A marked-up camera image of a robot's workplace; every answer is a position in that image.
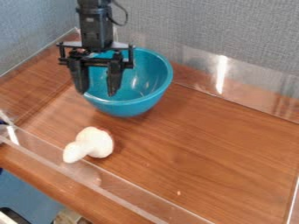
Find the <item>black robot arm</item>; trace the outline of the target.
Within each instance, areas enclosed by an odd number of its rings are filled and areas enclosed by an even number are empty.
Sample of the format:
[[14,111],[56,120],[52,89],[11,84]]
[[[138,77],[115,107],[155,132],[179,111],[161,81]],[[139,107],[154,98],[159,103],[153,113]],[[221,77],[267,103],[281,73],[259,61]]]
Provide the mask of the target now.
[[123,72],[135,67],[131,44],[114,40],[114,25],[125,26],[129,20],[126,8],[117,0],[78,0],[80,41],[56,44],[59,63],[70,69],[78,92],[90,89],[90,68],[107,68],[107,94],[121,89]]

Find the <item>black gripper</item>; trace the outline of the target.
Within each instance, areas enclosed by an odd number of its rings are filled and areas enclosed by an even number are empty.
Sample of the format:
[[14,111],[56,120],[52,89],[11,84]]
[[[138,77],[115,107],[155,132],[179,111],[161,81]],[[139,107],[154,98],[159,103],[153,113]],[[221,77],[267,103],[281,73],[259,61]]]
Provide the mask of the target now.
[[80,41],[63,41],[56,46],[59,63],[70,69],[76,91],[83,95],[90,89],[88,67],[107,67],[107,94],[113,97],[121,89],[125,69],[135,67],[135,46],[114,42],[99,51],[84,48]]

